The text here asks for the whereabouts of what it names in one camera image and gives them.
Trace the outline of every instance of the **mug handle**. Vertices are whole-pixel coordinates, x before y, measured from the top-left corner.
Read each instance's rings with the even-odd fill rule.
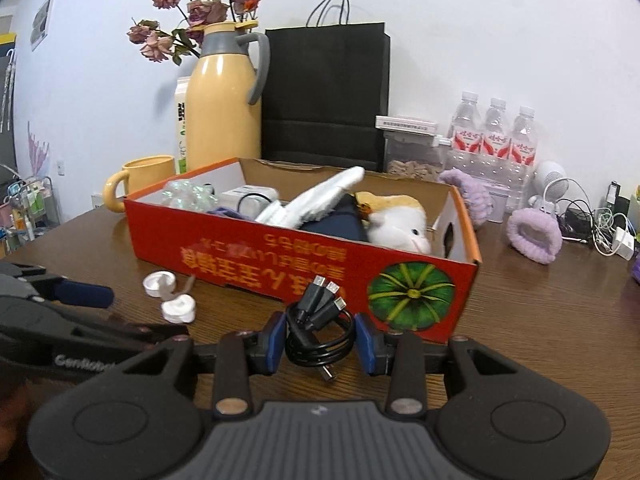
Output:
[[[104,189],[102,190],[102,200],[107,209],[114,213],[124,213],[124,204],[116,199],[116,189],[118,184],[129,176],[129,171],[119,171],[112,174],[107,182],[104,183]]]

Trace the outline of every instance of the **white small fan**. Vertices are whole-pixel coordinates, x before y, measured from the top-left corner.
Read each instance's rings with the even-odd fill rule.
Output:
[[[569,181],[554,181],[565,177],[566,171],[562,166],[560,166],[560,164],[551,160],[541,162],[536,169],[535,176],[533,177],[533,186],[536,189],[537,195],[532,196],[529,199],[529,205],[548,214],[558,214],[558,200],[560,200],[568,191]]]

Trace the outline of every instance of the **bottle label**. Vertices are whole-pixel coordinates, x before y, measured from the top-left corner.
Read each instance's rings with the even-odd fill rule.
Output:
[[[499,134],[498,132],[485,132],[482,137],[480,152],[498,158],[507,158],[510,147],[511,138],[509,136]]]
[[[513,142],[511,144],[511,160],[525,166],[532,166],[536,157],[536,147],[523,142]]]
[[[480,151],[482,135],[479,132],[454,126],[452,137],[453,147],[455,149],[471,153],[478,153]]]

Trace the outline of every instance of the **red cardboard box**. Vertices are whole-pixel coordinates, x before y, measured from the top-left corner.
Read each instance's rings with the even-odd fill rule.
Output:
[[[289,201],[337,173],[336,168],[230,159],[173,178],[213,184],[224,192],[244,184],[273,187]],[[446,342],[462,314],[480,263],[478,242],[455,187],[367,172],[353,191],[407,194],[425,209],[433,254],[423,255],[254,222],[159,205],[165,182],[125,199],[136,256],[278,298],[300,298],[316,274],[340,285],[352,314],[368,312],[382,330],[414,330]]]

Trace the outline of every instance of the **purple object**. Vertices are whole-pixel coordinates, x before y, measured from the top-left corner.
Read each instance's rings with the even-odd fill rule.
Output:
[[[491,199],[484,184],[479,180],[454,168],[453,170],[443,171],[438,177],[438,182],[456,186],[460,189],[462,200],[465,202],[471,222],[476,229],[491,216],[494,210],[494,201]]]
[[[532,207],[513,212],[507,220],[507,237],[516,250],[539,264],[550,264],[562,248],[556,218]]]
[[[636,256],[634,266],[631,267],[631,275],[634,277],[636,282],[640,283],[640,254]]]
[[[239,213],[235,209],[231,209],[229,207],[217,207],[212,211],[207,211],[207,213],[215,215],[215,216],[224,216],[226,218],[236,218],[237,220],[248,220],[249,222],[253,222],[248,216]]]

